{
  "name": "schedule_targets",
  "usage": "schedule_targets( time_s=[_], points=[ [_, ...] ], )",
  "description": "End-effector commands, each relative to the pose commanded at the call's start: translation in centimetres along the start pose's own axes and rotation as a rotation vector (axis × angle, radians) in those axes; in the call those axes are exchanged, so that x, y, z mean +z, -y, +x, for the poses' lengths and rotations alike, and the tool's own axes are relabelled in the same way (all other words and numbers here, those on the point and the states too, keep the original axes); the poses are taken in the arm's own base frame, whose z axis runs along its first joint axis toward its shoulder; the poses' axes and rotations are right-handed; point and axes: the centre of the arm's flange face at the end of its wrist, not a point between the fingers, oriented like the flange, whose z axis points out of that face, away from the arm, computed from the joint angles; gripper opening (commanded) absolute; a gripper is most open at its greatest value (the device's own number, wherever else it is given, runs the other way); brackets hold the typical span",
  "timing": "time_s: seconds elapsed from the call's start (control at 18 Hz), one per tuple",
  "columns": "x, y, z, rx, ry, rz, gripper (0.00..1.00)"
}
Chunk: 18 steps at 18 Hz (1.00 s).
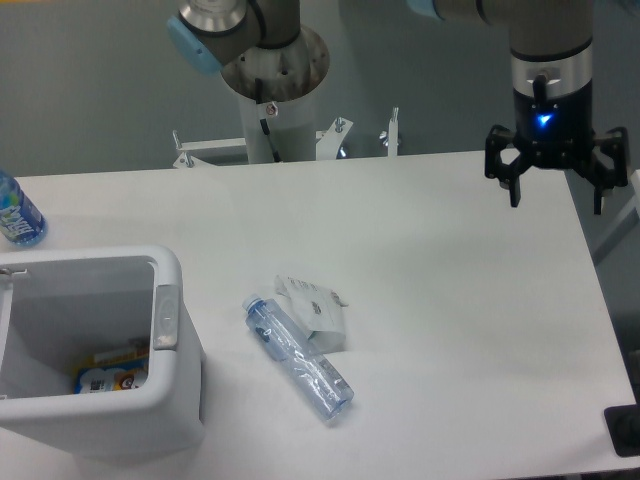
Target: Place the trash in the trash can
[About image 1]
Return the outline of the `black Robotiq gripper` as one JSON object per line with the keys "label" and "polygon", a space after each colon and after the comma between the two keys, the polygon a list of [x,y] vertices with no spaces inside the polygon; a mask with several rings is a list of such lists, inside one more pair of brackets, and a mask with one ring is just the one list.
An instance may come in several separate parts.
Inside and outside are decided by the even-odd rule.
{"label": "black Robotiq gripper", "polygon": [[[516,208],[529,168],[574,170],[592,185],[593,213],[601,215],[604,198],[629,184],[629,135],[625,127],[593,132],[592,84],[539,105],[516,91],[514,108],[516,132],[494,125],[486,137],[485,177],[497,179]],[[502,152],[509,146],[518,155],[507,164]]]}

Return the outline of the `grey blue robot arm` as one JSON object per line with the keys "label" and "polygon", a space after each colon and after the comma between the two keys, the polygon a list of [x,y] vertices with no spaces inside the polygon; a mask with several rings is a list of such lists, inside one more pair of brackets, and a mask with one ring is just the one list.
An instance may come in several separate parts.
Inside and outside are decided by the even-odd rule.
{"label": "grey blue robot arm", "polygon": [[[516,126],[485,141],[486,177],[520,198],[528,169],[572,170],[601,201],[629,180],[628,133],[592,127],[593,5],[589,1],[413,1],[439,21],[508,30]],[[324,42],[300,20],[296,1],[183,1],[167,21],[176,50],[204,75],[221,75],[263,109],[312,92],[325,78]]]}

